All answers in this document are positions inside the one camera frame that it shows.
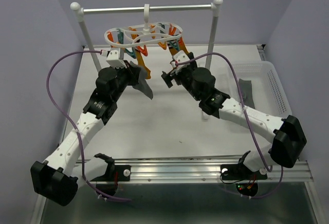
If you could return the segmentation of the orange brown sock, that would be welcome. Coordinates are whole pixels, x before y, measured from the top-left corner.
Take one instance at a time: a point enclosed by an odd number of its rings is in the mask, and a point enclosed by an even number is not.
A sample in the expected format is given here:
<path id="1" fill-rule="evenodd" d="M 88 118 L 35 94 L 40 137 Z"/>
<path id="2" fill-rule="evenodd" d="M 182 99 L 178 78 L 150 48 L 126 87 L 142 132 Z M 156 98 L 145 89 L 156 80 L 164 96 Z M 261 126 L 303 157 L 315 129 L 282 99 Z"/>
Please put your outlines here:
<path id="1" fill-rule="evenodd" d="M 145 69 L 145 71 L 147 72 L 146 79 L 151 79 L 151 71 L 149 68 L 146 67 L 143 57 L 139 51 L 136 51 L 136 59 L 137 59 L 138 65 L 143 67 Z"/>

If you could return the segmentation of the white clip hanger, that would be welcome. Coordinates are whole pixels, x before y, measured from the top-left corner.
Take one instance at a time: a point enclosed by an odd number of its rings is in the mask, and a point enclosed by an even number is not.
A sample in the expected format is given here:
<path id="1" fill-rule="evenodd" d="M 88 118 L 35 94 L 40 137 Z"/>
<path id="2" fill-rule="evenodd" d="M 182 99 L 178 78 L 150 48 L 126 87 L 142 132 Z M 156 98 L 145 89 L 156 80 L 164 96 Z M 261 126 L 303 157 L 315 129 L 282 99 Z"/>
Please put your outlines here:
<path id="1" fill-rule="evenodd" d="M 183 36 L 182 28 L 175 23 L 151 23 L 150 11 L 150 5 L 145 4 L 143 8 L 143 24 L 109 29 L 104 33 L 105 41 L 112 47 L 136 48 L 137 46 L 176 40 Z M 106 33 L 108 31 L 112 33 L 114 43 L 107 39 Z"/>

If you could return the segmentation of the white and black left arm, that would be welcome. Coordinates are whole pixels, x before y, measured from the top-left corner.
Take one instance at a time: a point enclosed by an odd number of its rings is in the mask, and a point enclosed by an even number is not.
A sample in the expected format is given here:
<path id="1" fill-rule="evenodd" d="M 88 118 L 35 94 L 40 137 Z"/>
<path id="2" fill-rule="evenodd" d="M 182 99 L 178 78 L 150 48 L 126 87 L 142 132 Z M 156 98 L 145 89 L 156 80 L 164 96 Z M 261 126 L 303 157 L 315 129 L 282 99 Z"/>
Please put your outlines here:
<path id="1" fill-rule="evenodd" d="M 97 153 L 86 162 L 84 150 L 93 137 L 103 129 L 117 109 L 117 102 L 124 90 L 131 86 L 152 97 L 147 90 L 145 71 L 132 63 L 124 67 L 106 67 L 100 70 L 96 78 L 96 87 L 79 120 L 67 120 L 73 128 L 56 150 L 44 161 L 36 161 L 30 169 L 34 191 L 39 195 L 61 205 L 67 206 L 83 185 L 90 186 L 99 198 L 105 201 L 126 202 L 127 199 L 105 193 L 91 184 L 92 179 L 104 179 L 117 183 L 124 176 L 124 168 L 116 168 L 115 160 Z"/>

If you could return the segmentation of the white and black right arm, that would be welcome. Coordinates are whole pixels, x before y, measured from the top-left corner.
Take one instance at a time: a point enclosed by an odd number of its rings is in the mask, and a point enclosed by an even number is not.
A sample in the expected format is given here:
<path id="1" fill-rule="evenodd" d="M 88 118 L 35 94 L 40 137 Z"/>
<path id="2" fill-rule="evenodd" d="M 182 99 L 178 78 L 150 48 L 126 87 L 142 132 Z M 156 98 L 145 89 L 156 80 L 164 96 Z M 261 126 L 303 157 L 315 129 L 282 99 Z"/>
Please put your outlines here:
<path id="1" fill-rule="evenodd" d="M 266 166 L 294 167 L 306 145 L 300 121 L 271 116 L 243 105 L 215 88 L 215 77 L 210 70 L 196 64 L 179 66 L 161 75 L 168 87 L 175 82 L 199 102 L 203 112 L 216 118 L 251 128 L 270 144 L 256 151 L 247 151 L 236 164 L 222 165 L 224 180 L 247 180 Z"/>

